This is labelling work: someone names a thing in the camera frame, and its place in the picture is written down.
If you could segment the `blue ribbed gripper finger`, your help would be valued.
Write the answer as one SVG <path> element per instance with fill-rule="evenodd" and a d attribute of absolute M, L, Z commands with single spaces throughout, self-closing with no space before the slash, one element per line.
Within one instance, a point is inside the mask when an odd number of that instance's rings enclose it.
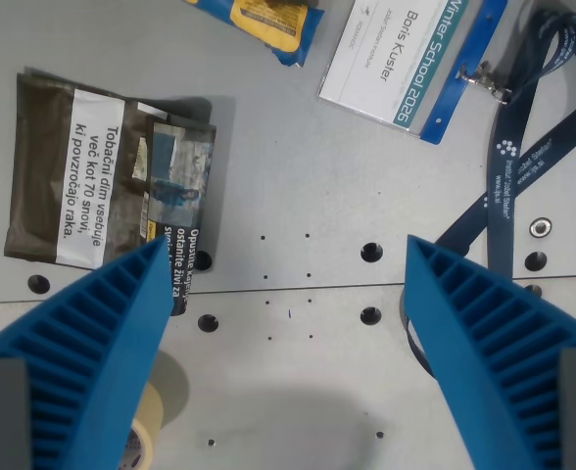
<path fill-rule="evenodd" d="M 562 468 L 558 364 L 576 318 L 415 236 L 405 313 L 475 468 Z"/>
<path fill-rule="evenodd" d="M 26 368 L 32 468 L 118 467 L 172 309 L 158 238 L 0 331 L 0 359 Z"/>

